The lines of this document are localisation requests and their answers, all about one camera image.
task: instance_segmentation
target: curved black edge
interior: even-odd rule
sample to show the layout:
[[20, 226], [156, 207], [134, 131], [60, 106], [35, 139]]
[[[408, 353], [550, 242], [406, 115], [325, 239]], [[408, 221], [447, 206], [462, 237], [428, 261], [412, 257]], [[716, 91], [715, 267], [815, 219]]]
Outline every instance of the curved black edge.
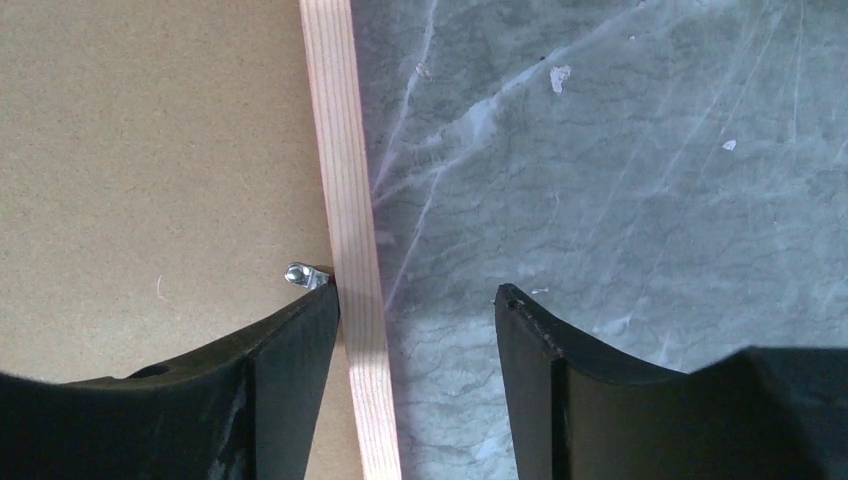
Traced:
[[495, 305], [521, 480], [848, 478], [846, 350], [749, 348], [685, 375], [514, 285]]
[[0, 374], [0, 478], [303, 478], [338, 323], [329, 284], [126, 379]]

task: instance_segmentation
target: wood grain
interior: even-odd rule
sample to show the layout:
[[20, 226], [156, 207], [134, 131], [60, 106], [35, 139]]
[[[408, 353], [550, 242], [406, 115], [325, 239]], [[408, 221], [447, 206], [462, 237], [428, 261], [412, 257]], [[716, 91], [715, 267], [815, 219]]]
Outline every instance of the wood grain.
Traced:
[[349, 0], [300, 0], [333, 267], [366, 480], [401, 478]]

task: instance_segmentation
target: small metal clamp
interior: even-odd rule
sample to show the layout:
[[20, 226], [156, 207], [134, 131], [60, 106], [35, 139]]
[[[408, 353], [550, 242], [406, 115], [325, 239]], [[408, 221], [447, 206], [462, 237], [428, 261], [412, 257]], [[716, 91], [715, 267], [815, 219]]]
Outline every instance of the small metal clamp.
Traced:
[[313, 267], [305, 263], [295, 262], [286, 269], [286, 280], [292, 285], [315, 290], [328, 283], [333, 276], [329, 268]]

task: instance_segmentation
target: marble veining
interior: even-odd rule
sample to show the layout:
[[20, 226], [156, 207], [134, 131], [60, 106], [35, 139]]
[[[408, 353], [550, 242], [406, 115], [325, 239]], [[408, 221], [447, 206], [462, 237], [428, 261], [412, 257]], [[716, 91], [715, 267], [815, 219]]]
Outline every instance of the marble veining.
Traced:
[[501, 283], [683, 371], [848, 344], [848, 6], [353, 9], [406, 478], [516, 478]]

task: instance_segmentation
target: black plastic part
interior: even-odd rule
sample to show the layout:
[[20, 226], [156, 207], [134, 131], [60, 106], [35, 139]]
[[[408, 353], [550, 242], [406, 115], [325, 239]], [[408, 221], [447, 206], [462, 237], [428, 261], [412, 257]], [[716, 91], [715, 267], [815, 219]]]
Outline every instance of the black plastic part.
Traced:
[[495, 305], [521, 480], [848, 479], [848, 350], [748, 348], [685, 375], [514, 285]]
[[0, 374], [0, 479], [302, 479], [336, 287], [126, 379]]

